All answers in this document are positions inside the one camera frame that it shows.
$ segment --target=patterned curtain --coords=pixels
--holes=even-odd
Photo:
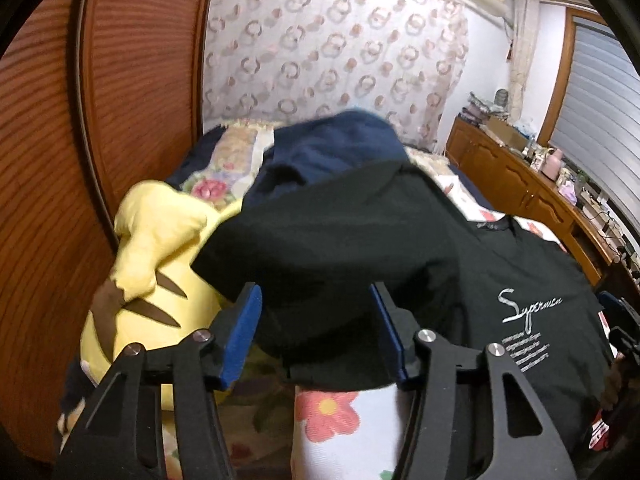
[[[463,10],[452,0],[211,0],[205,128],[359,107],[432,148],[468,51]]]
[[[538,40],[540,0],[514,0],[513,51],[509,79],[509,118],[522,115],[524,91]]]

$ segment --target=metal bolt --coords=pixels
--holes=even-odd
[[[209,332],[209,330],[207,330],[206,328],[201,328],[200,330],[196,330],[193,333],[193,339],[198,343],[204,343],[205,341],[211,339],[211,332]]]
[[[138,355],[142,352],[142,345],[140,343],[129,343],[124,347],[124,353],[126,355]]]
[[[500,343],[489,343],[486,349],[491,355],[495,355],[496,357],[502,357],[504,355],[504,346]]]
[[[436,333],[433,330],[425,328],[418,332],[418,339],[423,343],[433,343],[436,341]]]

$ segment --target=pink bottle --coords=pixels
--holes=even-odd
[[[551,155],[546,156],[545,163],[542,165],[542,173],[555,181],[562,167],[562,151],[554,150]]]

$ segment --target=yellow flower center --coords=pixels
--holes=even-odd
[[[333,415],[338,410],[338,403],[333,399],[323,399],[318,404],[318,410],[323,415]]]

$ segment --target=wooden window frame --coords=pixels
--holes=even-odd
[[[558,77],[556,78],[554,92],[551,95],[551,102],[549,103],[549,108],[546,111],[545,122],[542,124],[542,128],[540,129],[540,134],[538,136],[538,144],[541,146],[548,146],[551,135],[556,129],[556,123],[558,122],[562,103],[564,102],[564,95],[566,94],[566,87],[569,84],[569,75],[571,73],[571,65],[574,60],[575,49],[576,25],[574,23],[574,18],[583,18],[601,25],[607,25],[603,17],[599,14],[589,12],[588,10],[574,9],[572,7],[566,8],[562,57],[560,58],[560,66],[558,67]]]

